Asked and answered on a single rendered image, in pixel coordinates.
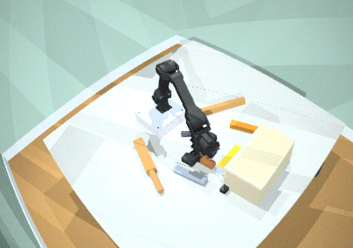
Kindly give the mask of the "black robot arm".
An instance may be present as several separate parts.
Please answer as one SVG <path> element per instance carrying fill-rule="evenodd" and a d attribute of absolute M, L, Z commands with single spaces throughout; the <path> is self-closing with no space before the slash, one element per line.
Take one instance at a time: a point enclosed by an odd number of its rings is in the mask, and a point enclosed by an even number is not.
<path fill-rule="evenodd" d="M 176 72 L 177 70 L 177 72 Z M 198 107 L 193 100 L 191 93 L 180 72 L 179 64 L 171 59 L 156 65 L 156 72 L 160 76 L 157 89 L 151 96 L 157 104 L 155 107 L 161 114 L 170 110 L 172 106 L 168 99 L 171 98 L 169 84 L 175 88 L 179 99 L 181 100 L 186 119 L 186 125 L 191 133 L 191 139 L 201 147 L 200 151 L 212 158 L 220 150 L 220 142 L 214 141 L 210 136 L 211 123 L 202 108 Z M 207 127 L 204 127 L 204 125 Z"/>

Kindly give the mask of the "cream box-shaped cabinet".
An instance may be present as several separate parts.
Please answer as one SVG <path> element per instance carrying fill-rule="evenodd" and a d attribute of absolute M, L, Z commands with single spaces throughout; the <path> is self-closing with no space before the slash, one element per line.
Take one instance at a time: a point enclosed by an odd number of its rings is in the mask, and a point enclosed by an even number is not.
<path fill-rule="evenodd" d="M 224 170 L 228 190 L 258 206 L 271 189 L 293 153 L 295 139 L 262 121 L 243 147 L 235 144 L 217 164 Z"/>

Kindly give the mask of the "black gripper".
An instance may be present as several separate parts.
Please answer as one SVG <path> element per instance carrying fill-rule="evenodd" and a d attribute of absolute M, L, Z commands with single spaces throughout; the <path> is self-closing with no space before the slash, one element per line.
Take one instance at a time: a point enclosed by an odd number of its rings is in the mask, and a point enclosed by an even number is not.
<path fill-rule="evenodd" d="M 217 141 L 218 137 L 209 132 L 209 136 L 214 140 L 214 141 Z M 191 167 L 194 167 L 194 165 L 198 162 L 200 162 L 200 158 L 202 157 L 200 155 L 200 153 L 202 155 L 205 155 L 205 153 L 201 152 L 200 151 L 200 146 L 197 144 L 197 142 L 194 142 L 191 138 L 190 138 L 190 141 L 192 142 L 192 145 L 190 146 L 191 148 L 193 148 L 193 150 L 190 152 L 190 153 L 185 153 L 182 157 L 181 157 L 181 160 L 182 162 L 186 163 L 187 165 L 191 166 Z"/>

